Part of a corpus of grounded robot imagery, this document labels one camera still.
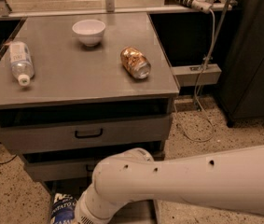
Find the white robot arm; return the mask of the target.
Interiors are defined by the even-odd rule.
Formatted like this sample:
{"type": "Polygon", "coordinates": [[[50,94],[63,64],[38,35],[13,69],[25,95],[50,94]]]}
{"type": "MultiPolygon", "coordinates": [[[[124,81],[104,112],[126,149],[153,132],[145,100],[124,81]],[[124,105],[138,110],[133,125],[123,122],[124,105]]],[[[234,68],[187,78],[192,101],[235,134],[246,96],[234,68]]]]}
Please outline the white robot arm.
{"type": "Polygon", "coordinates": [[[97,163],[78,224],[108,224],[128,203],[162,200],[264,216],[264,146],[167,161],[133,148],[97,163]]]}

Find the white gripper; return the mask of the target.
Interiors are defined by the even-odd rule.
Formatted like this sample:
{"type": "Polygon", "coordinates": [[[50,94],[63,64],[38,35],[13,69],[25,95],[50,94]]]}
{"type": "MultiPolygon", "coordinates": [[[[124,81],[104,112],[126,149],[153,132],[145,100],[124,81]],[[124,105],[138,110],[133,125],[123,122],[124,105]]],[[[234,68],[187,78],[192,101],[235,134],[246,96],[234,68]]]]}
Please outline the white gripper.
{"type": "Polygon", "coordinates": [[[76,202],[75,220],[78,224],[106,224],[106,221],[95,217],[86,205],[86,194],[83,193],[76,202]]]}

